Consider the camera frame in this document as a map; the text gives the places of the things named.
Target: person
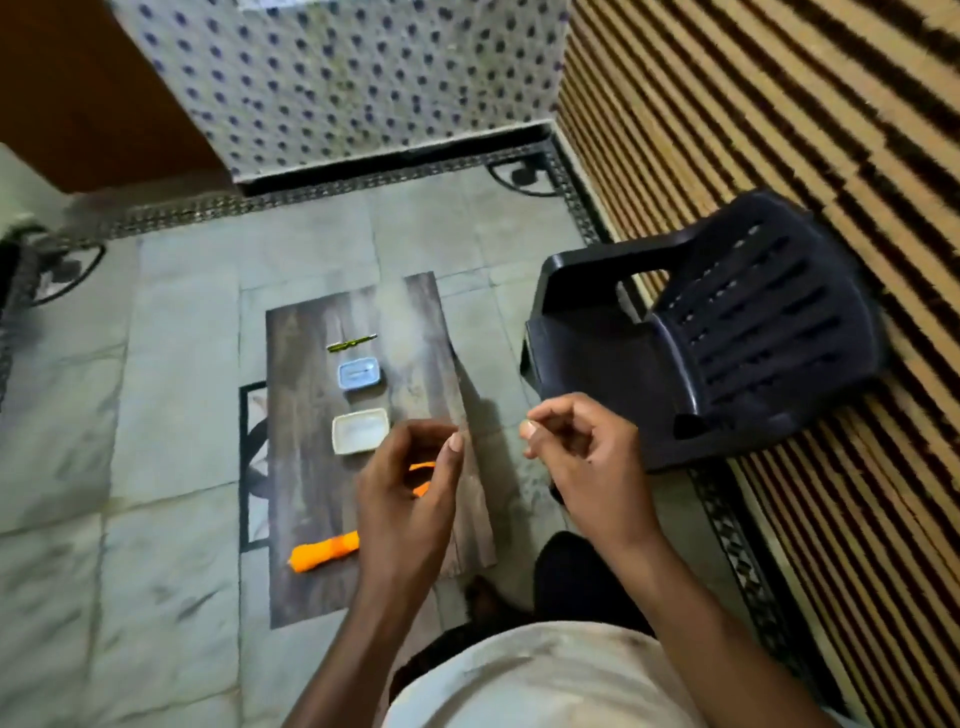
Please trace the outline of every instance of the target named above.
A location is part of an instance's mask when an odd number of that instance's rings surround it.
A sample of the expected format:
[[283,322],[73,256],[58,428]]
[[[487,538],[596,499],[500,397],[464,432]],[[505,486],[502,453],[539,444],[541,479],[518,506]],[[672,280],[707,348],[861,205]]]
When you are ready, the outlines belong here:
[[[572,394],[530,410],[519,435],[586,539],[562,533],[544,548],[534,619],[413,680],[385,725],[835,728],[668,543],[631,423]],[[417,499],[404,485],[406,469],[438,451],[430,488]],[[391,665],[440,572],[463,452],[453,425],[408,421],[358,476],[359,586],[285,728],[374,722]]]

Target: wooden door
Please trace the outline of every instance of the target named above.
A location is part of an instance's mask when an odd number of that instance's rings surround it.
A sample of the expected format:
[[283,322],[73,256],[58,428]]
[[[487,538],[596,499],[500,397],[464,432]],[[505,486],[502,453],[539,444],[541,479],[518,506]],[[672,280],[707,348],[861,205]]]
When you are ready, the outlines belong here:
[[223,167],[103,0],[4,3],[0,141],[64,192]]

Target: black pants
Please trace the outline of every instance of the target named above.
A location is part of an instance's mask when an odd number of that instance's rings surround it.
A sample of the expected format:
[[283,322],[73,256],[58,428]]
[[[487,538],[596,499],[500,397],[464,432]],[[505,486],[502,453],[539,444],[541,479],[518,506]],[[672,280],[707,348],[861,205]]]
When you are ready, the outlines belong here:
[[390,700],[404,688],[488,637],[538,621],[594,621],[647,635],[653,630],[587,539],[569,531],[553,536],[534,565],[534,611],[506,610],[483,622],[444,632],[394,674]]

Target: orange object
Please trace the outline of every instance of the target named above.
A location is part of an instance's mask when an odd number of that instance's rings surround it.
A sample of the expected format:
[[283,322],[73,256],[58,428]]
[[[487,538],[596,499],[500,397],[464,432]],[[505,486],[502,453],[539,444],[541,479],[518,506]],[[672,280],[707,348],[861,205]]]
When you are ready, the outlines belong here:
[[[433,468],[436,463],[417,463],[411,465],[410,470],[415,471],[420,468]],[[421,497],[430,487],[430,481],[414,488],[414,495]],[[290,568],[297,573],[310,571],[320,564],[325,564],[333,559],[341,559],[348,554],[353,553],[360,547],[360,535],[356,531],[350,531],[343,536],[334,536],[332,539],[320,541],[318,544],[303,544],[297,546],[290,553],[290,559],[287,563]]]

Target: small plastic box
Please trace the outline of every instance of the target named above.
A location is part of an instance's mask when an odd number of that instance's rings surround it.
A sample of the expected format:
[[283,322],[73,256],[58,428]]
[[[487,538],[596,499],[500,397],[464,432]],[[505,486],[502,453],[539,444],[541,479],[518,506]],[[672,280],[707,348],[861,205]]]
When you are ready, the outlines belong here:
[[333,451],[351,455],[376,449],[390,432],[390,418],[383,407],[350,412],[333,418]]
[[380,363],[375,356],[351,359],[337,367],[337,383],[345,392],[363,389],[380,381]]

